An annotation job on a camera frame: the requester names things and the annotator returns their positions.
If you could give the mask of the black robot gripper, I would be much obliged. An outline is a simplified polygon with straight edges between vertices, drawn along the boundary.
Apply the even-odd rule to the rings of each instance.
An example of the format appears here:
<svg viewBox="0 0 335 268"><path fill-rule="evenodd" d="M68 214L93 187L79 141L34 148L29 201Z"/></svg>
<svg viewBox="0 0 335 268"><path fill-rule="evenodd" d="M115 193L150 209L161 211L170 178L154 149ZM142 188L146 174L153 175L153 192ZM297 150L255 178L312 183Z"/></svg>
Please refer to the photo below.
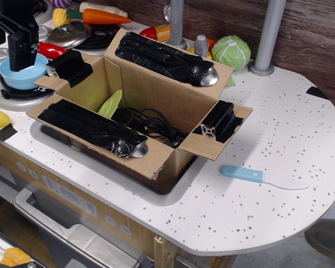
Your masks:
<svg viewBox="0 0 335 268"><path fill-rule="evenodd" d="M20 71L33 66L39 44L39 27L33 5L0 5L0 44L8 35L9 67Z"/></svg>

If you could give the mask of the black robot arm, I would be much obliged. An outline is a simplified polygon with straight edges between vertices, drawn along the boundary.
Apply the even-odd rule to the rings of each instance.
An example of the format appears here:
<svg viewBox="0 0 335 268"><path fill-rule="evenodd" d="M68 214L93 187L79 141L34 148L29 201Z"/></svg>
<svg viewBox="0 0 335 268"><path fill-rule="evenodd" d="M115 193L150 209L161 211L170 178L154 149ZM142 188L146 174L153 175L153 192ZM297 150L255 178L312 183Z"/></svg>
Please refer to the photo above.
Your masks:
<svg viewBox="0 0 335 268"><path fill-rule="evenodd" d="M39 49L39 25L35 15L47 9L44 1L0 1L0 45L8 42L12 71L35 63Z"/></svg>

